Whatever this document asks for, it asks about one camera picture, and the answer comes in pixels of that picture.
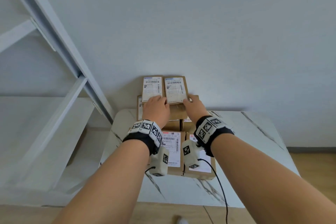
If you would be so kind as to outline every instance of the forearm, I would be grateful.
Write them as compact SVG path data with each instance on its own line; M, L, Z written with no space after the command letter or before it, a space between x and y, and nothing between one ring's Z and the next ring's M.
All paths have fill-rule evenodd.
M295 173L231 134L211 151L257 223L329 223L336 206Z
M148 158L148 147L142 141L122 143L54 223L128 223Z

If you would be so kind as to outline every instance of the wooden floor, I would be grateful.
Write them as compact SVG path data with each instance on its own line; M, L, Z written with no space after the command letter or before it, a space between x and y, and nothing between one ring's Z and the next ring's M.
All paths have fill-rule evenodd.
M336 154L291 154L302 178L336 203ZM60 208L0 206L0 224L51 223ZM195 205L137 203L131 224L173 224L182 215L189 224L225 222L225 208ZM229 208L229 223L255 223L246 209Z

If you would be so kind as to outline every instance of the white sneaker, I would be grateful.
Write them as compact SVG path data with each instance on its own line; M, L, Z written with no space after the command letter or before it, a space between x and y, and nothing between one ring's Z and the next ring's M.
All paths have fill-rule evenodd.
M176 224L188 224L188 222L185 218L179 217Z

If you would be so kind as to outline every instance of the black cable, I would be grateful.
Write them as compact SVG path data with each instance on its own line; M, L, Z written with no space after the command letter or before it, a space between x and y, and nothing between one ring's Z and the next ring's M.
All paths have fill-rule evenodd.
M199 158L199 159L197 159L197 160L203 160L203 161L207 162L207 161L206 161L205 159L203 159L203 158ZM225 205L226 205L226 217L225 217L225 220L226 220L226 224L228 224L228 213L229 213L229 209L228 209L228 203L226 202L226 197L225 197L225 193L224 193L224 190L223 190L221 181L219 180L219 178L218 178L218 176L217 176L217 174L216 174L216 171L213 169L212 165L211 165L209 162L207 162L207 163L208 163L208 165L211 167L212 171L214 171L214 173L215 173L215 175L216 175L216 177L217 177L217 180L218 180L218 182L219 182L220 188L222 189L222 192L223 192L223 195L224 195L224 200L225 200Z
M151 170L151 169L154 169L155 167L150 167L150 168L148 168L146 171L145 171L145 173L147 172L147 171L149 171L149 170Z

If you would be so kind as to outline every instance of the barcode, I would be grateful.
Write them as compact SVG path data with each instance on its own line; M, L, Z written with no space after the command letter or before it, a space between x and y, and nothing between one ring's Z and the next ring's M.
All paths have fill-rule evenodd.
M178 82L167 82L167 84L175 84L175 83L182 83L181 81Z

